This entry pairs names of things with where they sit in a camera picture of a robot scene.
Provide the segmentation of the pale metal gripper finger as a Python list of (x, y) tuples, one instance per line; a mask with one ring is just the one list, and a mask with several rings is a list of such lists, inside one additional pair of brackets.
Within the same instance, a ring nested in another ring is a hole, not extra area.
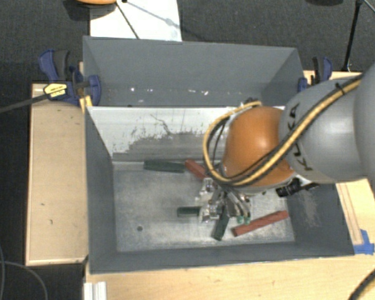
[(202, 185), (196, 197), (194, 198), (197, 204), (204, 203), (209, 200), (214, 192), (213, 180), (212, 179), (203, 179)]
[(208, 223), (219, 219), (219, 211), (216, 205), (205, 204), (201, 207), (201, 222)]

